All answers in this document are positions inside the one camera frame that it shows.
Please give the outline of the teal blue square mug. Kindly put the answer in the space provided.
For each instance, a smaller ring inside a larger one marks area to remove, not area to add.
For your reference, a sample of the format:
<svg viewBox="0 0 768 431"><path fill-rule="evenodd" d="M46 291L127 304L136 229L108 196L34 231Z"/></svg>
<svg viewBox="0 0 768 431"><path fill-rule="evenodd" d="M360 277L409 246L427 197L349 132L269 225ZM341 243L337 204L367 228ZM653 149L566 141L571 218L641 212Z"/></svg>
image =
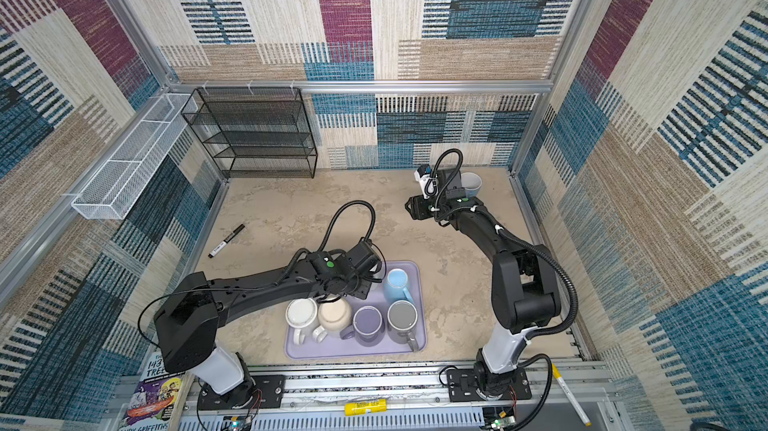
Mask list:
<svg viewBox="0 0 768 431"><path fill-rule="evenodd" d="M467 197L475 197L478 195L483 181L482 178L473 172L462 172L461 183L465 190Z"/></svg>

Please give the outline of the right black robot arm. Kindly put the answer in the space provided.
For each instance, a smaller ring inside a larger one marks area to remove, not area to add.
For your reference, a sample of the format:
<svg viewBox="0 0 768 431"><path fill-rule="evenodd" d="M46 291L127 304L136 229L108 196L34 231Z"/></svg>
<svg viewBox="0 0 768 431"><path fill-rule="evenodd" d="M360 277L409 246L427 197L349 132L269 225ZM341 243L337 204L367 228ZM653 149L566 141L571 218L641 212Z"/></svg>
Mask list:
<svg viewBox="0 0 768 431"><path fill-rule="evenodd" d="M414 220L432 218L468 237L491 264L491 338L478 351L473 375L479 396L503 396L521 382L528 364L520 358L529 343L562 333L578 314L577 290L564 268L544 245L534 245L510 232L461 180L463 153L443 152L434 165L414 172L420 193L405 209Z"/></svg>

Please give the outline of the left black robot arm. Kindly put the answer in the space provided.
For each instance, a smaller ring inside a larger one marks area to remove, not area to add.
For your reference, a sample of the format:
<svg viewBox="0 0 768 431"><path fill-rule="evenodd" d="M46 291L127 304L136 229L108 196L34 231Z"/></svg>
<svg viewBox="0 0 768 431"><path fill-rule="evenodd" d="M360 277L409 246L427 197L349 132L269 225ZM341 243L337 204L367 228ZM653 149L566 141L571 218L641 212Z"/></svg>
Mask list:
<svg viewBox="0 0 768 431"><path fill-rule="evenodd" d="M326 248L333 226L353 206L370 212L366 233L348 250ZM319 247L298 249L287 265L239 278L209 279L192 273L174 291L154 299L157 339L168 373L191 372L225 396L239 387L253 388L247 365L236 353L216 343L217 332L250 313L304 298L367 297L374 273L383 268L371 235L376 223L373 205L364 200L343 204L333 215Z"/></svg>

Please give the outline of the cream mug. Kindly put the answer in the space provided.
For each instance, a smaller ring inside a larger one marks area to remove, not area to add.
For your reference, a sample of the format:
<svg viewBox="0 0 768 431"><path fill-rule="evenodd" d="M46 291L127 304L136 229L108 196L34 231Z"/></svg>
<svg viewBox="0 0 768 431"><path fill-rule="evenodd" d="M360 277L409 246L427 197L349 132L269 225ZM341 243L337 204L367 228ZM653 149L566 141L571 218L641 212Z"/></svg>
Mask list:
<svg viewBox="0 0 768 431"><path fill-rule="evenodd" d="M312 337L321 343L329 338L342 337L343 332L352 324L353 309L345 298L339 297L333 302L320 303L317 318L319 325Z"/></svg>

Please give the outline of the white round mug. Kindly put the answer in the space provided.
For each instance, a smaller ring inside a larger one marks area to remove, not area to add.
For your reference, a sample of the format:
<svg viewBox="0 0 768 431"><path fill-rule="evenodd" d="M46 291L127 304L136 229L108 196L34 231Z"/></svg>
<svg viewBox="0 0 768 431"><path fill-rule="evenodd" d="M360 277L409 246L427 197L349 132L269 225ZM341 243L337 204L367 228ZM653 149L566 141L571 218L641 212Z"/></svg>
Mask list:
<svg viewBox="0 0 768 431"><path fill-rule="evenodd" d="M285 320L290 328L289 341L293 345L299 346L307 340L314 340L319 328L316 301L311 298L291 301L285 311Z"/></svg>

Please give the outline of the light blue mug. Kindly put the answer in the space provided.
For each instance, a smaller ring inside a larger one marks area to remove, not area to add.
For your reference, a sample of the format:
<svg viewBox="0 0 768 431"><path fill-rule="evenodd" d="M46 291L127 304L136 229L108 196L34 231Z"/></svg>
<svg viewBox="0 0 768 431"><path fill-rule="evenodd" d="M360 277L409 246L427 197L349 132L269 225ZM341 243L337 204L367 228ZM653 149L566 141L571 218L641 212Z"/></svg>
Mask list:
<svg viewBox="0 0 768 431"><path fill-rule="evenodd" d="M410 292L409 276L405 270L395 268L388 271L382 281L382 287L387 303L392 304L400 300L414 303Z"/></svg>

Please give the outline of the purple mug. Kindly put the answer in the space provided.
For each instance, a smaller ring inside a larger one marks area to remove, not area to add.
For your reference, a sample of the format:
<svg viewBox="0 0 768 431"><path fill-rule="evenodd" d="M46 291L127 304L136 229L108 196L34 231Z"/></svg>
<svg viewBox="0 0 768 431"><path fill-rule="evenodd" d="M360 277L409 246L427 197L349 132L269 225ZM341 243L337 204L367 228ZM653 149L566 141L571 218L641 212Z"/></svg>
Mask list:
<svg viewBox="0 0 768 431"><path fill-rule="evenodd" d="M355 312L351 324L340 333L340 338L354 339L361 346L373 347L383 339L384 332L384 319L380 310L367 305Z"/></svg>

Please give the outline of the grey mug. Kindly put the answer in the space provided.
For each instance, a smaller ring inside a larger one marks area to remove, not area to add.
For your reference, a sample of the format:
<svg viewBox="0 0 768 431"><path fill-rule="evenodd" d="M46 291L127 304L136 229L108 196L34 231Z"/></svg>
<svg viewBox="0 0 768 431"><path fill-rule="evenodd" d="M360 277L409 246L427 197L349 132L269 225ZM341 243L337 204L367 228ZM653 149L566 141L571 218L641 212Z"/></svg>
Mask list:
<svg viewBox="0 0 768 431"><path fill-rule="evenodd" d="M387 311L387 334L393 342L416 352L419 350L415 334L417 322L418 312L413 303L407 300L395 301Z"/></svg>

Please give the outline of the lavender plastic tray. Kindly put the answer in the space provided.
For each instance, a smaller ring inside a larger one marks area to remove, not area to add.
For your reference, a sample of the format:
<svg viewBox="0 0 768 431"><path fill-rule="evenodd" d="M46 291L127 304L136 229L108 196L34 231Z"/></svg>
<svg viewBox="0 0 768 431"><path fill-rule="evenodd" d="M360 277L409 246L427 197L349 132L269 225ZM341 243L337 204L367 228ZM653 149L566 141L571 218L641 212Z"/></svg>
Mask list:
<svg viewBox="0 0 768 431"><path fill-rule="evenodd" d="M404 354L422 351L427 344L427 331L424 318L424 305L422 298L422 286L420 270L413 261L389 261L388 270L401 269L408 276L408 291L410 292L414 307L417 312L417 320L410 330L411 336L415 340L415 345L409 345L402 338L389 332L389 321L387 311L391 305L386 296L385 286L379 284L376 289L370 291L365 300L347 297L353 314L359 309L365 307L376 308L381 314L381 325L379 330L370 335L359 333L353 325L356 319L347 326L341 336L333 335L328 332L328 336L321 342L317 342L314 335L319 336L320 331L310 333L306 340L299 344L294 338L296 332L288 327L284 351L292 359L320 359L320 358L342 358L358 357L381 354Z"/></svg>

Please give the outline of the black marker pen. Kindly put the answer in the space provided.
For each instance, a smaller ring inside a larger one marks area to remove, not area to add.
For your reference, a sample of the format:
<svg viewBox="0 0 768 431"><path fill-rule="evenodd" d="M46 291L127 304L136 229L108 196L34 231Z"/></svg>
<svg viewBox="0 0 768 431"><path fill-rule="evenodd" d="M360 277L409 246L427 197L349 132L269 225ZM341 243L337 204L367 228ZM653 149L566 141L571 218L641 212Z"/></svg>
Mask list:
<svg viewBox="0 0 768 431"><path fill-rule="evenodd" d="M218 245L216 245L208 254L208 258L214 258L225 246L227 246L240 232L245 229L245 224L238 225L229 235L227 235Z"/></svg>

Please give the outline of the yellow cylinder tube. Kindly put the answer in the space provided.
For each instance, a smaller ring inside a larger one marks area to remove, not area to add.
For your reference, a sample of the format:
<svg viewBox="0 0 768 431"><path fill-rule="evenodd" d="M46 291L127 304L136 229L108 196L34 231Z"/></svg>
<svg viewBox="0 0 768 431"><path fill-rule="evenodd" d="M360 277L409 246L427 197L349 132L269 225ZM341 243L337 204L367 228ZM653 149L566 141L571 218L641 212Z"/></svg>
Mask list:
<svg viewBox="0 0 768 431"><path fill-rule="evenodd" d="M386 410L387 400L384 398L373 401L351 402L344 405L344 413L346 416L360 416L385 412Z"/></svg>

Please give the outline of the white yellow pen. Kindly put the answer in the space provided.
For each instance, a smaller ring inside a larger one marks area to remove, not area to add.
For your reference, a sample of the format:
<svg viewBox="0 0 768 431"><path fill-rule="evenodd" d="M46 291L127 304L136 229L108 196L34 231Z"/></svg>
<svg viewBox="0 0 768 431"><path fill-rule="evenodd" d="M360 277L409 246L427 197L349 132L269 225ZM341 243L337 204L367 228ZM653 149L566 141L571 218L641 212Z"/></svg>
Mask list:
<svg viewBox="0 0 768 431"><path fill-rule="evenodd" d="M571 391L571 389L567 385L566 381L562 377L562 375L561 375L559 369L557 368L557 366L552 364L551 365L551 370L553 372L554 379L558 383L558 386L560 387L560 389L564 393L566 399L568 400L568 402L572 406L573 410L575 411L575 413L577 414L577 416L581 420L582 424L585 427L591 427L592 426L592 421L588 417L587 413L585 412L585 410L583 409L581 404L576 399L575 394Z"/></svg>

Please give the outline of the aluminium rail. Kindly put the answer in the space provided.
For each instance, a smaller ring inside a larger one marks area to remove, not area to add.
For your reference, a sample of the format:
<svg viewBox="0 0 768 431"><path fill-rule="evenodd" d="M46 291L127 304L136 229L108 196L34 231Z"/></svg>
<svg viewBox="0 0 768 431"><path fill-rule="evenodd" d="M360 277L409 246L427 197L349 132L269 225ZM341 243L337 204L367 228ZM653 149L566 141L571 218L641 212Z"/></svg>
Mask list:
<svg viewBox="0 0 768 431"><path fill-rule="evenodd" d="M577 358L552 359L566 384L577 396L589 401L613 398L617 388L607 366L600 361ZM250 366L253 376L282 375L282 410L383 397L398 404L442 405L449 400L445 367L472 371L473 361L390 361L371 363L293 364ZM532 364L527 383L537 398L546 381L546 365Z"/></svg>

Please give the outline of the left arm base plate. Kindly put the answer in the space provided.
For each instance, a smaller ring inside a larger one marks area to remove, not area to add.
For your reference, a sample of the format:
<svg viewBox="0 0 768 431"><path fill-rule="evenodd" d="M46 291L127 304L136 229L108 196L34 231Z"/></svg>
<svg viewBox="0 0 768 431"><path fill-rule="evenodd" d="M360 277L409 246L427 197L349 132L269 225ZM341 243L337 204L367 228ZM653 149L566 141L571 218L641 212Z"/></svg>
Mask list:
<svg viewBox="0 0 768 431"><path fill-rule="evenodd" d="M279 408L283 399L285 375L251 376L225 394L217 394L206 382L202 384L199 411L254 411Z"/></svg>

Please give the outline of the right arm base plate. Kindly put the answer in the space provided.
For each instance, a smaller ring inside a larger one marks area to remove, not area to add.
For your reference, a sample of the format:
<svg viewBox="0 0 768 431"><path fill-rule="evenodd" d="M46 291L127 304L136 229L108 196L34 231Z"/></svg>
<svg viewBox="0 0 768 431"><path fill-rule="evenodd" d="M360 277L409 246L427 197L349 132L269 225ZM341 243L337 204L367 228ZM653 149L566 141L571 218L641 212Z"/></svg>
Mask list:
<svg viewBox="0 0 768 431"><path fill-rule="evenodd" d="M522 368L504 374L484 374L474 369L449 369L445 373L451 402L505 401L532 398L530 381Z"/></svg>

